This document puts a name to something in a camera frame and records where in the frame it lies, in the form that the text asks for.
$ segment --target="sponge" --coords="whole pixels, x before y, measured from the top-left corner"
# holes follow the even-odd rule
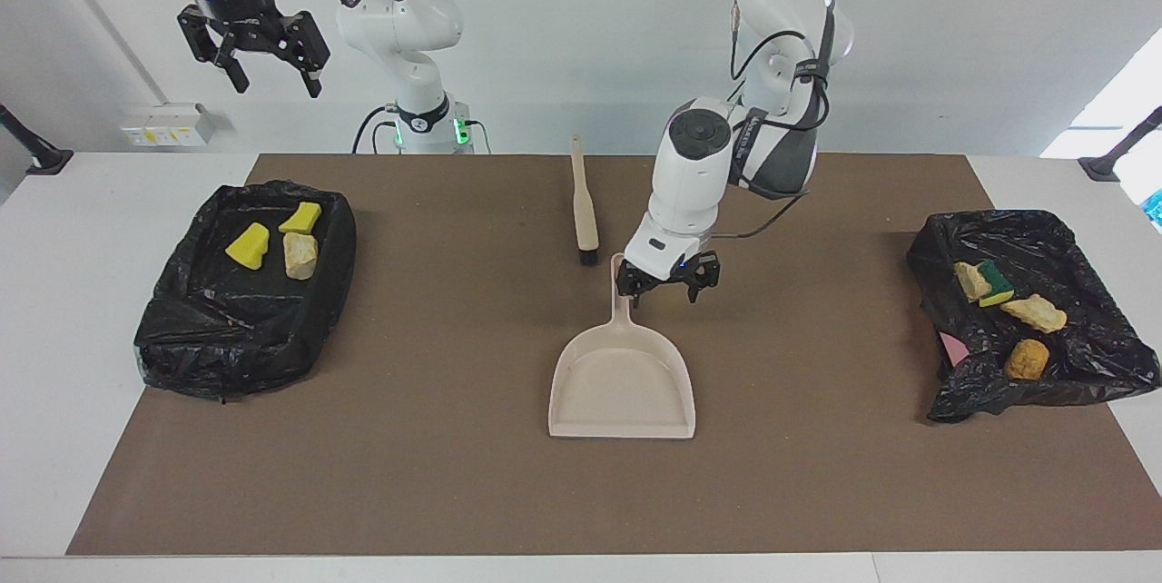
[[[955,264],[956,281],[960,282],[960,288],[964,290],[964,297],[970,302],[980,301],[981,297],[988,297],[992,293],[992,286],[989,286],[988,280],[984,275],[968,264]]]
[[[1049,348],[1034,339],[1021,339],[1005,362],[1005,374],[1014,381],[1038,381],[1045,365],[1049,365]]]
[[[1053,302],[1049,302],[1046,297],[1041,297],[1040,294],[1034,294],[1033,297],[1025,298],[1021,302],[1002,304],[1000,310],[1020,319],[1023,323],[1027,323],[1028,326],[1033,326],[1035,330],[1041,331],[1041,333],[1061,331],[1066,328],[1066,323],[1069,322],[1066,311],[1057,310],[1057,307],[1053,305]]]
[[[271,231],[263,224],[251,223],[229,247],[225,247],[225,253],[242,267],[257,269],[263,267],[263,255],[270,249],[270,243]]]
[[[279,224],[279,232],[301,232],[308,236],[320,215],[323,215],[323,207],[318,203],[299,202],[299,210],[287,222]]]
[[[288,232],[282,236],[282,253],[286,257],[287,276],[295,281],[307,281],[315,274],[318,261],[318,243],[315,236]]]
[[[992,260],[985,260],[983,264],[977,265],[976,271],[981,273],[984,281],[989,282],[989,286],[992,286],[992,293],[981,297],[982,309],[1004,304],[1004,302],[1009,302],[1013,297],[1013,286],[1005,280],[1000,274],[1000,269],[997,268],[997,265]]]

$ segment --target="white dustpan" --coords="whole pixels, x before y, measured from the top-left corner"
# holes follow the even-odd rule
[[[694,438],[694,389],[677,348],[634,325],[630,298],[617,294],[614,317],[565,347],[548,396],[548,434],[559,438]]]

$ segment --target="green led light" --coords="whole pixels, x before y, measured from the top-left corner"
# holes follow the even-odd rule
[[[464,127],[462,121],[454,118],[452,120],[452,123],[456,124],[456,141],[460,144],[468,144],[472,136],[469,136],[468,130]]]

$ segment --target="wall outlet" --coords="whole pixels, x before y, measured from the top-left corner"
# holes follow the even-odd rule
[[[121,123],[121,132],[124,134],[125,139],[134,147],[152,147],[157,145],[156,142],[150,141],[145,136],[145,123],[149,123],[149,117],[145,115],[130,115],[125,118],[124,123]]]
[[[121,132],[136,147],[206,147],[214,127],[200,103],[144,107],[124,123]]]

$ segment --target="white wall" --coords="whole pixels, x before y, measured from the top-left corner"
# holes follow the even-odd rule
[[[0,102],[71,149],[122,149],[127,103],[156,103],[88,0],[0,0]],[[23,178],[28,152],[0,129],[0,202]]]
[[[505,152],[562,152],[581,132],[594,152],[652,152],[674,107],[698,94],[725,95],[731,0],[457,0],[460,45],[435,57],[445,84],[488,123]],[[224,77],[195,63],[174,15],[188,0],[98,0],[172,102],[202,102],[223,131],[218,150],[335,152],[349,147],[358,120],[392,91],[337,36],[333,0],[279,0],[285,13],[310,9],[332,49],[323,96],[308,99],[297,73],[265,56],[244,57],[252,86],[234,94]],[[2,0],[7,17],[9,0]],[[852,57],[832,75],[834,113],[823,147],[854,152],[1038,153],[1162,26],[1157,0],[840,0],[856,28]],[[37,0],[45,20],[69,8]],[[5,21],[0,39],[23,31]],[[150,102],[150,89],[116,42],[95,65],[76,36],[34,42],[30,63],[71,81],[83,111],[62,116],[37,98],[33,120],[57,118],[63,144],[117,147],[110,107]],[[48,95],[59,98],[59,94]],[[83,139],[76,116],[102,131]]]

